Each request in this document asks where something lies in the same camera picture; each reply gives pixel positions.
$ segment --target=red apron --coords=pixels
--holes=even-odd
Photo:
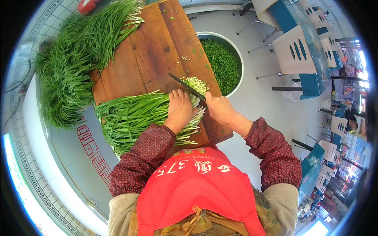
[[[181,221],[195,205],[244,222],[249,236],[265,236],[248,175],[213,148],[175,153],[151,175],[136,207],[138,236]]]

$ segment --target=kitchen knife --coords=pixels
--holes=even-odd
[[[179,78],[177,78],[176,76],[174,76],[173,74],[171,73],[168,73],[170,77],[172,77],[173,79],[175,79],[177,82],[179,82],[180,84],[184,85],[187,89],[189,89],[193,95],[199,97],[201,100],[204,100],[206,101],[206,98],[204,95],[200,94],[199,92],[197,92],[194,88],[190,87],[189,85],[187,85],[184,81],[180,80]]]

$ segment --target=red patterned sleeve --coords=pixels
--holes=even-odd
[[[152,173],[163,163],[176,141],[167,126],[150,125],[110,174],[109,191],[113,197],[124,193],[141,193]]]
[[[264,118],[255,121],[245,138],[252,154],[262,159],[260,169],[261,191],[274,184],[292,184],[296,188],[302,180],[302,168],[299,159],[294,156],[291,146],[278,130],[270,127]]]

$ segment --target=white bucket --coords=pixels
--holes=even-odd
[[[331,100],[329,99],[322,100],[322,108],[327,109],[327,110],[331,109]]]
[[[297,83],[292,83],[290,85],[284,85],[284,87],[300,87]],[[283,98],[289,99],[290,101],[296,102],[301,98],[303,92],[299,91],[281,91]]]

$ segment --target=white floor tile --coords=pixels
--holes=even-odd
[[[277,32],[267,42],[263,42],[267,35],[274,29],[272,27],[255,23],[245,29],[240,35],[236,33],[249,22],[256,19],[254,12],[248,12],[243,17],[232,15],[233,11],[215,11],[192,15],[195,19],[191,23],[197,32],[211,31],[219,33],[230,39],[241,51],[245,63],[245,76],[240,89],[229,99],[235,109],[245,117],[256,120],[264,117],[267,123],[279,130],[286,141],[291,145],[292,139],[296,139],[310,146],[317,140],[325,139],[322,135],[325,131],[317,128],[328,117],[318,113],[322,99],[331,98],[331,87],[317,98],[292,102],[284,99],[280,91],[273,91],[274,86],[282,86],[292,83],[291,79],[299,78],[297,75],[270,76],[256,80],[256,77],[280,72],[277,57],[271,53],[271,47],[265,47],[257,51],[247,53],[248,50],[260,47],[282,35]],[[249,147],[240,135],[218,144],[230,159],[231,163],[242,172],[248,174],[251,183],[261,189],[260,160],[248,152]],[[300,159],[304,159],[309,151],[292,145],[293,153]]]

